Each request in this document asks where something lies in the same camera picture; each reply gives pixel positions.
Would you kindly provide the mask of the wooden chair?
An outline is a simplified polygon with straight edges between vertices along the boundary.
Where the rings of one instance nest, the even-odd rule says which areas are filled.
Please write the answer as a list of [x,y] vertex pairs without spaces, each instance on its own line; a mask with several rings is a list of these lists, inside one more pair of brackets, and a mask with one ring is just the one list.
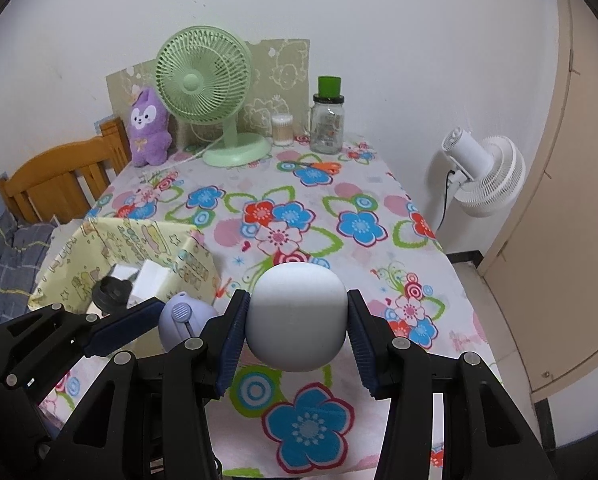
[[82,219],[130,163],[128,135],[122,119],[108,118],[88,140],[50,148],[23,164],[10,177],[0,178],[6,208],[29,223]]

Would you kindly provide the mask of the green cup on jar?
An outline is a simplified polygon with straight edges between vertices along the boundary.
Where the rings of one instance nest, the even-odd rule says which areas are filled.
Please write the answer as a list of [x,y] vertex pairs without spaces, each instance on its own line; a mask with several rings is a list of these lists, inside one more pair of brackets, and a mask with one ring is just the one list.
[[319,76],[317,95],[322,99],[338,99],[341,96],[341,78],[338,76]]

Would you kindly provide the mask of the orange handled scissors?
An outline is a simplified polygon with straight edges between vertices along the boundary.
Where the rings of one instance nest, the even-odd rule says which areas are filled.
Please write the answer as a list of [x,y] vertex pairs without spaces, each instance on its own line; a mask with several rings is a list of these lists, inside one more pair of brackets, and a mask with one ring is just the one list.
[[299,166],[320,170],[331,176],[338,174],[341,170],[341,165],[338,162],[299,162]]

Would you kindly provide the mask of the yellow patterned storage box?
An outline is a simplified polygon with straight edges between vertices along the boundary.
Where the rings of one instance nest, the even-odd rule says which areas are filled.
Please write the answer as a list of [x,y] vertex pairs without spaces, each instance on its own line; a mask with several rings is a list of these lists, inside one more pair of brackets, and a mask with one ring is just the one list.
[[214,301],[220,276],[210,250],[192,236],[192,228],[166,221],[91,218],[40,274],[28,308],[63,304],[70,312],[83,313],[95,284],[114,266],[139,269],[146,262],[164,273],[163,278],[152,276],[158,299],[187,292],[208,304]]

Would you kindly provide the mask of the beige door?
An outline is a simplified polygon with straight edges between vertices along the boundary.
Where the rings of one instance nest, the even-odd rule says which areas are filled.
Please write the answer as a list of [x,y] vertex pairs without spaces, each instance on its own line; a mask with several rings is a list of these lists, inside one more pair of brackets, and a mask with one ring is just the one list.
[[512,333],[531,398],[598,367],[598,19],[557,0],[558,68],[521,204],[480,269]]

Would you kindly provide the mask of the purple plush bunny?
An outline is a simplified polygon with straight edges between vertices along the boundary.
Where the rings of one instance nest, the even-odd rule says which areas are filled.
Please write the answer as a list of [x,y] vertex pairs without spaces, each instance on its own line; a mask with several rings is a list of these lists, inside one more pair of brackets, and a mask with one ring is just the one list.
[[169,133],[170,113],[157,92],[144,87],[131,106],[128,142],[134,167],[162,165],[169,155],[172,136]]

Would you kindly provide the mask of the floral tablecloth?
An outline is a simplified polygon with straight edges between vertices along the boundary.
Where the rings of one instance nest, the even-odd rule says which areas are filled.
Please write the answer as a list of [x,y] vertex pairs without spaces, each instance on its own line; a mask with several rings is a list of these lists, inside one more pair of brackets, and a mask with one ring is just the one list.
[[[338,162],[331,176],[299,162]],[[396,336],[455,358],[493,353],[462,283],[424,216],[364,142],[336,156],[304,139],[264,159],[215,168],[173,155],[125,168],[86,219],[166,221],[192,228],[212,254],[214,307],[278,264],[313,263],[358,290]],[[363,387],[353,352],[303,374],[242,352],[233,385],[208,408],[214,450],[230,476],[288,478],[374,468],[389,405]]]

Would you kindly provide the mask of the black round lens cap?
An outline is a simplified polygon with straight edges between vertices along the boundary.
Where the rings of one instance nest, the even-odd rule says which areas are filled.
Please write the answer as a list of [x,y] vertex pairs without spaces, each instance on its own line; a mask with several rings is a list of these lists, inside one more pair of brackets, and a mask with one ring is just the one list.
[[120,280],[105,276],[96,282],[92,289],[93,304],[103,314],[113,314],[128,306],[133,284],[130,280]]

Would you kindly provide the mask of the white square charger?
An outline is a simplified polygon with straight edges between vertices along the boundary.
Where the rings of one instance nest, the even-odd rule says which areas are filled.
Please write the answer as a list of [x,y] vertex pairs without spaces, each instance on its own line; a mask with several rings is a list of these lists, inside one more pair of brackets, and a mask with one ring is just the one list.
[[117,263],[109,272],[109,276],[121,281],[131,281],[136,277],[139,268],[128,264]]

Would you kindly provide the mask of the cotton swab container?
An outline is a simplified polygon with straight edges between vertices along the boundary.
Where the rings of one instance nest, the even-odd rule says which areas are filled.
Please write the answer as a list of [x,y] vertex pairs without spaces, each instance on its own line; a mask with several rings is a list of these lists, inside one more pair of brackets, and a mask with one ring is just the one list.
[[275,114],[271,117],[273,143],[277,146],[293,144],[293,116],[291,114]]

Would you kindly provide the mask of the white oval earbud case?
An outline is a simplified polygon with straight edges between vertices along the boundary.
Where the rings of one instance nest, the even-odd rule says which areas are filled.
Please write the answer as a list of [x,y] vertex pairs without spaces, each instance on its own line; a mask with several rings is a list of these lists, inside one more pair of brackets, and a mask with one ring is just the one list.
[[338,276],[313,263],[274,266],[250,294],[246,339],[265,365],[306,373],[329,364],[346,339],[348,295]]

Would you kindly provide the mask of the white 45W charger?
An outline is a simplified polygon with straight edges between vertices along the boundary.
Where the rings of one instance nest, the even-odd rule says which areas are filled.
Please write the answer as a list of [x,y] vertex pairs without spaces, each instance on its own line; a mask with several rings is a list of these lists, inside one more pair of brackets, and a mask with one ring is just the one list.
[[170,270],[151,260],[146,260],[140,268],[128,296],[128,307],[158,296],[159,290],[169,277]]

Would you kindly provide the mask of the lavender round tape measure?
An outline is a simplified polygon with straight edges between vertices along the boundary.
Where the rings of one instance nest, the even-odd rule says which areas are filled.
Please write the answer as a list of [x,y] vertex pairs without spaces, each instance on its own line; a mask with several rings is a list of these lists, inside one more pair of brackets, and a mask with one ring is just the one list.
[[179,292],[163,307],[159,318],[159,338],[163,349],[171,351],[188,338],[199,337],[218,312],[206,302]]

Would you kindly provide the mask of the green desk fan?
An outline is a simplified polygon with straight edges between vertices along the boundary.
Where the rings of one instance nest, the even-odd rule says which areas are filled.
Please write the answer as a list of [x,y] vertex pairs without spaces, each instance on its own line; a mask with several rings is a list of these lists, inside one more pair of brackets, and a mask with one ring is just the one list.
[[166,109],[194,126],[222,127],[202,160],[211,167],[239,167],[271,151],[262,134],[238,131],[238,114],[252,84],[251,53],[227,30],[197,25],[162,44],[154,62],[154,84]]

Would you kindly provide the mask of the blue plaid bedding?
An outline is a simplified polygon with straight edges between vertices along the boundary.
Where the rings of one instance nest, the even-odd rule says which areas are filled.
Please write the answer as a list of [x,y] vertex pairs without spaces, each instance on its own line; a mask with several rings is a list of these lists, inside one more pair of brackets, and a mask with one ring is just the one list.
[[54,229],[50,223],[19,221],[9,211],[0,216],[0,324],[28,312]]

